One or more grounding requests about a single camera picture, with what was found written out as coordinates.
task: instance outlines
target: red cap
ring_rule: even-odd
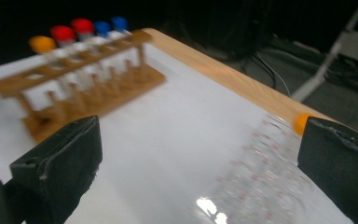
[[[74,31],[68,26],[54,26],[50,29],[51,35],[57,41],[75,40]]]
[[[89,20],[78,18],[72,20],[71,24],[75,31],[79,34],[94,32],[94,26]]]

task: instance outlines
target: wooden rack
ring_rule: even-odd
[[[17,99],[27,114],[22,119],[23,123],[36,143],[39,143],[70,121],[91,115],[102,116],[163,83],[165,76],[145,63],[144,43],[149,40],[151,40],[149,34],[134,31],[131,35],[98,46],[100,51],[98,54],[79,52],[82,59],[80,62],[74,63],[68,58],[63,58],[60,61],[62,65],[60,69],[43,64],[5,77],[0,79],[0,95],[3,98]],[[24,94],[25,91],[39,84],[58,80],[68,73],[81,71],[87,65],[101,66],[100,60],[131,48],[137,49],[138,66],[133,66],[131,61],[126,60],[127,71],[121,75],[116,73],[114,67],[109,66],[109,78],[104,81],[97,74],[91,74],[91,87],[82,91],[75,83],[69,83],[63,88],[70,90],[71,97],[64,100],[59,100],[56,92],[49,91],[47,97],[51,101],[51,106],[35,110]]]

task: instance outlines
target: orange cap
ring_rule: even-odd
[[[304,134],[304,130],[305,130],[305,125],[307,124],[307,120],[309,117],[312,117],[312,114],[309,113],[303,113],[303,114],[299,114],[295,120],[295,122],[293,123],[293,129],[295,130],[295,132],[302,136]]]
[[[55,41],[46,36],[37,35],[32,37],[29,42],[31,49],[36,53],[47,53],[57,48]]]

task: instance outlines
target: blue cap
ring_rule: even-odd
[[[103,38],[109,37],[110,25],[105,21],[96,21],[94,22],[95,30],[97,30],[97,35],[100,35]]]
[[[127,20],[122,17],[112,18],[113,27],[116,31],[123,33],[128,30]]]

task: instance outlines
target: dark background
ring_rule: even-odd
[[[129,21],[130,30],[156,28],[235,57],[272,34],[327,52],[357,6],[356,0],[0,0],[0,64],[33,55],[28,39],[49,35],[54,25],[79,17],[110,21],[117,15]]]

